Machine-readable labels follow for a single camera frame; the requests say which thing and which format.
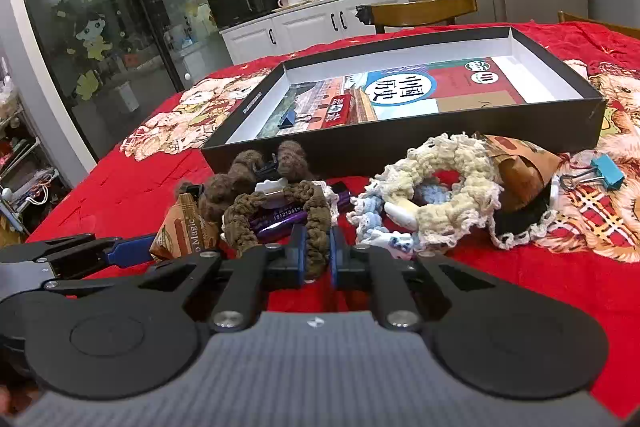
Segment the chair backrest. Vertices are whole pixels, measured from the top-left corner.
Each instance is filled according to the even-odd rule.
[[[558,12],[558,22],[592,22],[594,24],[600,24],[606,28],[609,28],[612,31],[622,33],[623,35],[626,35],[628,37],[640,39],[640,29],[638,28],[631,28],[629,26],[620,26],[618,24],[611,24],[608,22],[596,21],[594,19],[587,19],[585,17],[572,15],[571,13],[566,13],[563,11]]]
[[[365,24],[373,24],[377,33],[384,33],[385,26],[426,26],[443,21],[455,24],[456,17],[477,11],[476,0],[428,0],[358,6],[358,18]]]

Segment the white kitchen cabinet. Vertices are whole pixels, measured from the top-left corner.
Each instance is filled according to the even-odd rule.
[[[285,53],[279,45],[272,19],[233,28],[222,33],[222,38],[234,64]]]
[[[224,30],[221,35],[234,64],[242,64],[254,58],[298,52],[315,44],[373,35],[375,26],[360,22],[356,7],[404,2],[408,0],[325,0]],[[386,28],[386,31],[400,29]]]
[[[315,44],[329,44],[343,37],[333,11],[336,3],[310,6],[285,12],[272,19],[281,41],[283,53],[304,50]]]
[[[356,17],[356,7],[365,6],[367,4],[399,4],[409,2],[409,0],[342,0],[335,4],[332,9],[336,13],[336,17],[340,24],[342,31],[341,39],[345,37],[357,37],[360,35],[373,35],[376,33],[376,27],[372,25],[363,24],[360,19]],[[404,28],[385,28],[385,32],[397,32]]]

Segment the open box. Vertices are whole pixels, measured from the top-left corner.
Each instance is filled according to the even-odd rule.
[[[449,68],[438,71],[445,62]],[[452,64],[457,73],[451,73]],[[402,118],[392,114],[393,118],[386,120],[303,132],[295,132],[296,124],[287,130],[289,134],[257,138],[290,89],[337,78],[347,86],[352,78],[367,82],[363,73],[376,72],[378,78],[377,70],[395,68],[418,71],[414,76],[423,80],[423,93],[417,100],[413,97],[413,102],[420,102],[421,114]],[[483,83],[477,76],[471,82],[474,74],[482,73],[486,78],[492,70],[499,80],[490,79],[489,83],[505,86],[500,95],[493,91],[491,96],[488,92],[465,94],[467,87]],[[391,73],[385,71],[386,78]],[[376,98],[376,104],[383,102],[372,92],[372,84],[361,87],[371,100]],[[382,94],[381,87],[376,89]],[[395,90],[394,96],[401,93]],[[214,172],[226,172],[243,150],[252,148],[270,155],[280,142],[294,139],[304,148],[312,172],[322,178],[366,175],[382,172],[387,164],[404,158],[407,149],[442,133],[478,131],[509,136],[554,153],[593,148],[605,108],[606,100],[580,74],[511,26],[472,28],[385,39],[286,60],[249,93],[202,151]]]

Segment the snack packet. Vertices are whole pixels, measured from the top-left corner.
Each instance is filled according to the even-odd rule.
[[[561,163],[555,154],[525,140],[491,135],[476,137],[485,140],[489,156],[500,172],[504,187],[500,202],[506,212],[520,210],[533,201]]]
[[[218,242],[218,226],[202,219],[195,199],[180,194],[166,217],[149,252],[162,259],[212,250]]]

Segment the crochet hair scrunchie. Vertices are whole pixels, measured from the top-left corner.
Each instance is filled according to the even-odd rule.
[[[317,279],[326,267],[329,252],[328,232],[331,227],[331,212],[326,203],[322,187],[303,181],[284,187],[287,203],[301,203],[306,212],[306,278]],[[251,247],[258,245],[249,226],[249,219],[267,200],[263,192],[240,194],[225,211],[226,242],[234,248],[238,257]]]

